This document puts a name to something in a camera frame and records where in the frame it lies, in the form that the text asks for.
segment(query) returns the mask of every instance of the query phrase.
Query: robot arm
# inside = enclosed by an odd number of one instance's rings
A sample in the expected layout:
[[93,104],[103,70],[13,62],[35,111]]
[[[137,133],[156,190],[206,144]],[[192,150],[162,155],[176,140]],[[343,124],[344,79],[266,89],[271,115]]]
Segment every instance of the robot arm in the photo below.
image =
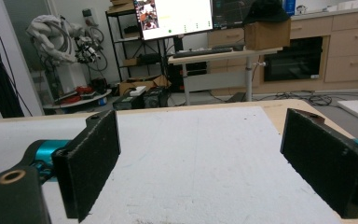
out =
[[[56,65],[89,63],[99,57],[91,47],[92,39],[85,36],[84,28],[66,22],[64,18],[39,16],[31,22],[26,32],[33,38],[37,50],[50,57]],[[78,52],[73,50],[72,38],[76,41]]]

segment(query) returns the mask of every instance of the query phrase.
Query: shelf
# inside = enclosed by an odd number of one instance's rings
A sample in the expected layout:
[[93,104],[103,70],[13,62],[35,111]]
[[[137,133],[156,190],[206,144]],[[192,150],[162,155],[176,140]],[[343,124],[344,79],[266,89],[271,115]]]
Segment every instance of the shelf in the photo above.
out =
[[44,109],[63,109],[63,108],[72,107],[72,106],[75,106],[75,105],[83,105],[83,104],[87,104],[87,103],[102,99],[105,96],[109,95],[111,92],[112,92],[112,90],[108,89],[108,90],[106,90],[106,93],[104,93],[102,95],[96,95],[92,99],[81,100],[81,101],[74,102],[72,104],[62,104],[62,105],[49,104],[49,105],[43,105],[43,108]]
[[[128,77],[131,77],[131,69],[134,67],[140,67],[140,66],[146,66],[147,71],[145,71],[145,72],[148,75],[150,75],[151,73],[154,73],[154,71],[150,71],[150,69],[155,70],[156,67],[149,67],[149,65],[159,65],[160,70],[161,70],[160,73],[162,75],[164,75],[165,69],[164,69],[164,63],[163,63],[162,59],[165,56],[162,55],[162,53],[165,52],[165,45],[162,44],[163,49],[161,49],[161,46],[160,46],[161,40],[145,41],[139,36],[140,35],[139,32],[124,34],[122,25],[128,25],[128,24],[121,24],[120,17],[127,16],[127,15],[133,15],[134,17],[136,17],[135,9],[124,10],[124,11],[119,11],[119,12],[113,12],[112,10],[106,11],[106,20],[108,23],[112,46],[113,46],[113,50],[115,53],[117,71],[118,71],[120,81],[123,81],[123,72],[127,72]],[[114,22],[117,25],[117,30],[112,31],[111,23],[114,23]],[[115,39],[113,34],[119,35],[119,38]],[[131,65],[122,65],[122,62],[120,61],[123,58],[129,59],[129,58],[137,57],[137,55],[150,54],[151,53],[150,51],[154,51],[154,53],[159,55],[158,62],[153,61],[152,63],[138,63],[138,64],[134,64],[134,65],[132,65],[132,64]]]
[[119,17],[119,16],[126,16],[126,15],[130,15],[130,14],[134,14],[134,13],[135,13],[135,9],[125,10],[125,11],[119,11],[119,12],[115,12],[115,11],[112,9],[112,10],[107,10],[107,11],[106,11],[106,16],[109,16],[109,17]]

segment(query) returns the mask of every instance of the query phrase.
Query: black cable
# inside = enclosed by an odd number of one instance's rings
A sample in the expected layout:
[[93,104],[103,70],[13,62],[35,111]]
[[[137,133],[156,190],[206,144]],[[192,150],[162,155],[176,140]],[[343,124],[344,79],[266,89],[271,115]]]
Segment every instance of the black cable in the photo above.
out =
[[101,77],[103,77],[103,78],[106,80],[106,78],[103,76],[102,70],[101,70],[101,69],[99,68],[99,66],[98,66],[98,62],[95,62],[95,64],[97,65],[97,69],[98,69],[98,72],[100,72]]
[[221,101],[221,102],[224,102],[224,103],[227,103],[227,101],[225,101],[225,100],[223,100],[223,99],[220,99],[220,98],[214,96],[214,95],[212,94],[212,91],[208,91],[208,93],[209,93],[214,99],[216,99],[216,100],[218,100],[218,101]]
[[88,70],[89,70],[89,82],[91,82],[92,78],[91,78],[91,70],[90,70],[90,67],[87,66]]
[[257,64],[255,65],[255,69],[253,70],[252,82],[253,82],[253,79],[255,78],[255,70],[257,69],[258,65],[260,64],[260,59],[261,59],[261,55],[258,56]]
[[89,32],[92,34],[92,31],[91,31],[91,30],[96,30],[96,31],[98,31],[98,32],[101,34],[102,39],[101,39],[101,40],[98,40],[98,41],[99,41],[100,43],[103,43],[103,41],[104,41],[103,32],[102,32],[100,29],[98,29],[98,28],[96,28],[96,27],[93,27],[93,26],[91,26],[91,27],[89,28]]
[[99,53],[103,56],[103,58],[104,58],[104,61],[105,61],[104,67],[100,69],[100,68],[98,67],[98,65],[97,65],[97,68],[95,69],[95,68],[91,67],[88,63],[86,63],[86,66],[89,67],[89,69],[91,69],[92,71],[102,72],[102,71],[106,70],[107,65],[108,65],[108,61],[107,61],[106,56],[103,54],[102,51],[98,51],[98,52],[99,52]]
[[321,106],[325,106],[325,105],[331,105],[332,103],[332,99],[329,96],[326,95],[312,95],[308,101],[310,102],[311,105],[321,105]]
[[[2,50],[4,51],[4,54],[5,54],[5,57],[6,57],[6,60],[7,60],[7,66],[8,66],[8,68],[9,68],[9,71],[10,71],[10,74],[11,74],[11,78],[8,77],[8,79],[9,79],[11,85],[13,86],[13,89],[14,89],[14,91],[15,91],[15,94],[16,94],[17,98],[18,98],[18,101],[19,101],[19,99],[21,100],[22,104],[23,104],[24,107],[27,109],[29,115],[32,117],[33,114],[31,113],[31,110],[29,109],[28,105],[24,102],[24,100],[22,99],[22,96],[20,95],[20,93],[19,93],[19,91],[18,91],[18,89],[17,89],[16,78],[14,78],[13,69],[12,69],[12,67],[11,67],[10,60],[8,59],[7,50],[6,50],[6,47],[5,47],[5,45],[4,45],[4,42],[3,42],[3,40],[2,40],[2,36],[1,36],[1,35],[0,35],[0,43],[1,43],[1,45],[2,45]],[[0,53],[0,64],[2,64],[2,66],[3,66],[1,53]],[[7,76],[8,76],[7,70],[6,70],[6,68],[5,68],[4,66],[3,66],[3,70],[5,71],[5,73],[6,73]]]

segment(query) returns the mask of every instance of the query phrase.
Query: white wall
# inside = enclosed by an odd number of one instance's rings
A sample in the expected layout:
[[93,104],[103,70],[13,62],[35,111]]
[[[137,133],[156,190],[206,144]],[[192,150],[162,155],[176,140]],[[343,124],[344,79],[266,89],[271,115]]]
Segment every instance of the white wall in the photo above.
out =
[[[34,90],[33,81],[31,80],[30,73],[22,56],[19,42],[17,41],[17,37],[7,15],[5,4],[2,0],[0,0],[0,34],[3,43],[5,44],[7,56],[13,70],[13,75],[16,79],[17,89],[22,96],[22,99],[30,109],[33,116],[44,115],[41,104]],[[7,72],[10,73],[4,55],[3,58]],[[30,116],[23,103],[21,103],[21,108],[26,117]]]

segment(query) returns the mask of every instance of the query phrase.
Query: monitor screen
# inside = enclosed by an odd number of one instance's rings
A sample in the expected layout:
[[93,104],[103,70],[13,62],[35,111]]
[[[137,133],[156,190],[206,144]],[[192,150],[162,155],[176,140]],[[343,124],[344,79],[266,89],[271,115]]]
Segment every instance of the monitor screen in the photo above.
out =
[[215,30],[242,27],[255,0],[212,0]]
[[144,40],[213,29],[211,0],[134,0]]

